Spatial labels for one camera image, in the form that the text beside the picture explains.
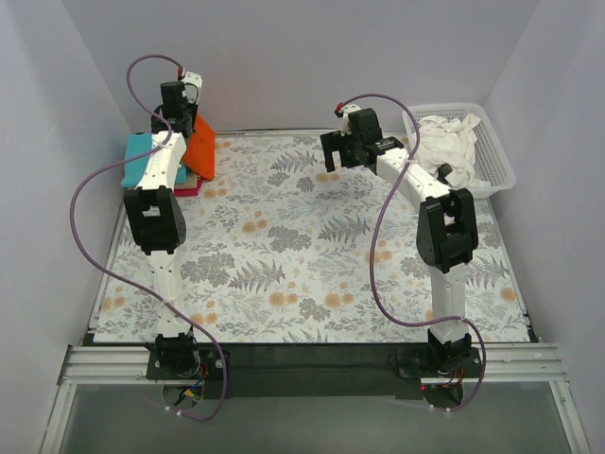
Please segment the orange t shirt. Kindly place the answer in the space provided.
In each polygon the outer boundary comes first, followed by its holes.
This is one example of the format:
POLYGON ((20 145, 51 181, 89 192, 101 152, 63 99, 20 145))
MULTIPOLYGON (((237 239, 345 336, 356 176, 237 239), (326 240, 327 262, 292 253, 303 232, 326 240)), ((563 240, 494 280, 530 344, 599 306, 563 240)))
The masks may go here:
POLYGON ((216 133, 198 113, 181 161, 205 181, 216 174, 216 133))

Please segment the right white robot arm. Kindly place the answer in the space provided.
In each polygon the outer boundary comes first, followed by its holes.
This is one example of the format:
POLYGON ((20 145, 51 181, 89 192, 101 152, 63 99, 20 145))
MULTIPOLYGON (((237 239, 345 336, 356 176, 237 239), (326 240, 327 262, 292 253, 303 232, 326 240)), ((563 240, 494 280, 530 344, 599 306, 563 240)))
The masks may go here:
POLYGON ((475 353, 465 316, 468 266, 478 246, 473 195, 416 164, 401 141, 384 136, 374 110, 339 104, 336 115, 341 128, 320 138, 327 171, 335 171, 336 157, 346 168, 364 166, 418 213, 416 247, 429 269, 433 318, 424 323, 426 352, 413 366, 443 376, 459 373, 475 353))

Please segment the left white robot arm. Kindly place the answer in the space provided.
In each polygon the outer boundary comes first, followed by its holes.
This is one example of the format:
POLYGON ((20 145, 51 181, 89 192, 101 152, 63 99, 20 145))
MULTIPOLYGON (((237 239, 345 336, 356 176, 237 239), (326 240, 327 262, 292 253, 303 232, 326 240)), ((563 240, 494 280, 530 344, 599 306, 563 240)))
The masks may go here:
POLYGON ((151 346, 154 365, 179 378, 194 376, 201 365, 195 350, 193 326, 184 312, 179 247, 186 239, 186 223, 174 186, 195 131, 202 78, 190 72, 161 85, 162 105, 152 117, 152 145, 142 178, 126 191, 124 202, 134 242, 147 259, 152 289, 164 300, 158 309, 157 335, 151 346))

